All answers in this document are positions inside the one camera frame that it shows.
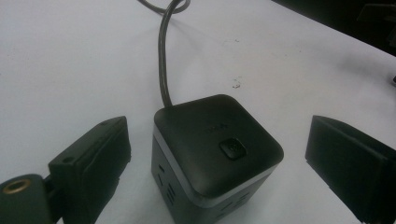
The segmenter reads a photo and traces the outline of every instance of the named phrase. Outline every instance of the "button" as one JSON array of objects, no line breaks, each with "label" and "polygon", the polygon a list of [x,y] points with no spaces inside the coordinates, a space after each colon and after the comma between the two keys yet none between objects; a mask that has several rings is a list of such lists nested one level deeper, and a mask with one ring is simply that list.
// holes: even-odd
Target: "button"
[{"label": "button", "polygon": [[225,141],[220,142],[219,147],[232,161],[236,161],[247,155],[247,150],[236,138],[229,138]]}]

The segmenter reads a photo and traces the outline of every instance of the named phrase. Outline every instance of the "brass screw hole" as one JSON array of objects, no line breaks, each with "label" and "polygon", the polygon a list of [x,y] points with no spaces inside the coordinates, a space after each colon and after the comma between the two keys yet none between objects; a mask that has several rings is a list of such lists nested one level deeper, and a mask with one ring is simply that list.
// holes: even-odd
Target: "brass screw hole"
[{"label": "brass screw hole", "polygon": [[3,188],[3,193],[5,194],[14,194],[23,191],[24,189],[27,189],[31,184],[30,179],[21,179],[21,180],[16,180],[14,182],[11,182],[6,185],[5,188]]}]

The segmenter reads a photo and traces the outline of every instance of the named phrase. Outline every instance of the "logo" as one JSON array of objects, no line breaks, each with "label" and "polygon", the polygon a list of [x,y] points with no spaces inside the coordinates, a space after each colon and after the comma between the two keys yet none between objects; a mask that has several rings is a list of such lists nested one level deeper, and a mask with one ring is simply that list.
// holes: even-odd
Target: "logo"
[{"label": "logo", "polygon": [[228,129],[228,125],[221,123],[206,129],[205,133],[217,133],[226,129]]}]

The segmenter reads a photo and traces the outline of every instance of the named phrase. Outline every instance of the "white surface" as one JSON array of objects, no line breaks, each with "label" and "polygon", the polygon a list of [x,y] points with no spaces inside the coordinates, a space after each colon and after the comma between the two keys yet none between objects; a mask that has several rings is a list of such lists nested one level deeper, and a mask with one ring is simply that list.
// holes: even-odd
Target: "white surface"
[{"label": "white surface", "polygon": [[[91,127],[124,115],[133,158],[97,223],[173,223],[149,170],[160,22],[135,0],[2,0],[0,182],[48,175]],[[271,1],[192,0],[170,23],[167,58],[174,104],[229,94],[285,151],[219,223],[359,223],[305,162],[309,127],[327,116],[396,148],[394,57]]]}]

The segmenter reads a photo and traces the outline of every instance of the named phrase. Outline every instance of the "power cord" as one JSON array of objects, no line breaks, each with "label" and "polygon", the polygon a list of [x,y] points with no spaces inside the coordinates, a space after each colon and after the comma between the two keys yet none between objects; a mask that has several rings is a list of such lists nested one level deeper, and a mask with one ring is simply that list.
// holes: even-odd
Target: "power cord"
[{"label": "power cord", "polygon": [[163,98],[163,105],[165,107],[172,106],[171,97],[168,90],[168,82],[166,78],[166,31],[168,29],[169,21],[171,20],[172,14],[184,11],[189,5],[191,0],[173,0],[167,9],[155,7],[146,0],[138,0],[141,4],[153,10],[154,12],[163,14],[163,21],[161,22],[160,35],[158,37],[158,58],[159,58],[159,74],[160,74],[160,89],[161,97]]}]

